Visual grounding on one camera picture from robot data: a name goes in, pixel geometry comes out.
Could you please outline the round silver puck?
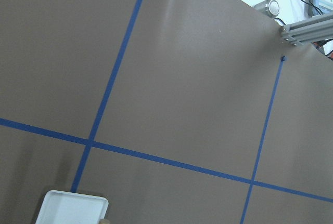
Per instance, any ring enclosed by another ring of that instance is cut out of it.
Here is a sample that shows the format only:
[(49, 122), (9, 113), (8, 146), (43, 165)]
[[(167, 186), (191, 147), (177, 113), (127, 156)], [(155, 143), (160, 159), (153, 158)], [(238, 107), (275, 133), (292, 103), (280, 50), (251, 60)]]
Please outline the round silver puck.
[(280, 5), (277, 0), (265, 0), (254, 5), (253, 8), (270, 18), (275, 18), (280, 13)]

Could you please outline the white rack base plate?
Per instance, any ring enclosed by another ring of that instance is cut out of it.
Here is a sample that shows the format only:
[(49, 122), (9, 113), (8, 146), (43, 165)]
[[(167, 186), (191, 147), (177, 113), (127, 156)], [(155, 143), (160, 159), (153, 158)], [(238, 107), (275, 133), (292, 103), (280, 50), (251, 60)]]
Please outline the white rack base plate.
[(50, 190), (45, 194), (36, 223), (99, 223), (108, 205), (104, 197)]

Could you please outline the aluminium frame post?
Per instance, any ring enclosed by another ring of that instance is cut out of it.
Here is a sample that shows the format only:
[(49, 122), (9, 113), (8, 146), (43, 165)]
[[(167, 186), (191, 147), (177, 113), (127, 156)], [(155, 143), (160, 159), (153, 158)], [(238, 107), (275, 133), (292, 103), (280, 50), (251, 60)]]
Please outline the aluminium frame post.
[(280, 35), (283, 40), (296, 46), (331, 39), (332, 12), (283, 25)]

